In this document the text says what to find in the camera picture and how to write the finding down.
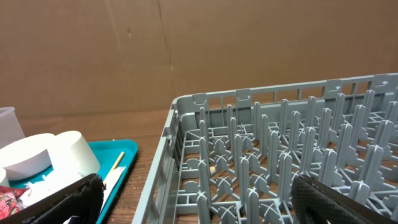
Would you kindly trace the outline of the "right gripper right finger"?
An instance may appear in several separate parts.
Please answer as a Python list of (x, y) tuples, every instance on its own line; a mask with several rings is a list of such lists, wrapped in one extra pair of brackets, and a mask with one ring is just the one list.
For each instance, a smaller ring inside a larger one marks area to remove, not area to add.
[(300, 224), (397, 224), (306, 175), (293, 180), (292, 204)]

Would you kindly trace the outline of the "red snack wrapper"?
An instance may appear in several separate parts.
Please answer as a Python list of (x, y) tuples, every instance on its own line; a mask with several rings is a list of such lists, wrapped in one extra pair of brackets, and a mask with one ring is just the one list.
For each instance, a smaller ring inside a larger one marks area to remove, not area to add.
[(18, 189), (12, 187), (1, 186), (1, 219), (5, 219), (17, 212), (22, 208), (22, 205), (18, 202), (18, 198), (21, 197), (29, 188)]

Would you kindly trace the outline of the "white bowl with peanuts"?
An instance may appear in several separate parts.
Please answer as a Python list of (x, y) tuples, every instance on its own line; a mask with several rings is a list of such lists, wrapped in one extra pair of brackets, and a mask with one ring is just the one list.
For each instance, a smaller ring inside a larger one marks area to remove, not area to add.
[(1, 149), (1, 168), (8, 180), (22, 180), (36, 175), (49, 166), (48, 148), (55, 135), (42, 133), (13, 142)]

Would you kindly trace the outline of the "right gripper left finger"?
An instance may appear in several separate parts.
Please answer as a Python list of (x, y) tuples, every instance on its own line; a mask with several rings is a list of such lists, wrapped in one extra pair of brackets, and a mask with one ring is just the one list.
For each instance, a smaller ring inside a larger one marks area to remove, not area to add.
[(104, 184), (98, 174), (90, 174), (37, 203), (1, 220), (1, 223), (75, 223), (95, 224), (104, 200)]

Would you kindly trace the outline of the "white napkin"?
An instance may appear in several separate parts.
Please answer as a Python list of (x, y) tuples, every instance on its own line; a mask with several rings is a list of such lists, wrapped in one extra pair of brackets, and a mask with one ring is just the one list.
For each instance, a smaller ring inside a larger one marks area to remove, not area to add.
[(82, 179), (82, 176), (77, 172), (53, 170), (48, 175), (43, 175), (42, 178), (43, 180), (41, 181), (25, 184), (28, 190), (17, 199), (18, 204), (22, 208), (27, 208), (45, 197), (62, 190)]

